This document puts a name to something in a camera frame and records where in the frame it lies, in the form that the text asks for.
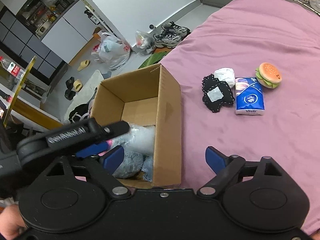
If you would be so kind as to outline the person's left hand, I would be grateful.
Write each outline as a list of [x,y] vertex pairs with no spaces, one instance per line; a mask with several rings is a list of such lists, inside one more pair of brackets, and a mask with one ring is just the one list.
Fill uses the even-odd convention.
[[25,229],[26,225],[20,214],[18,205],[7,206],[1,213],[1,235],[7,239],[15,239]]

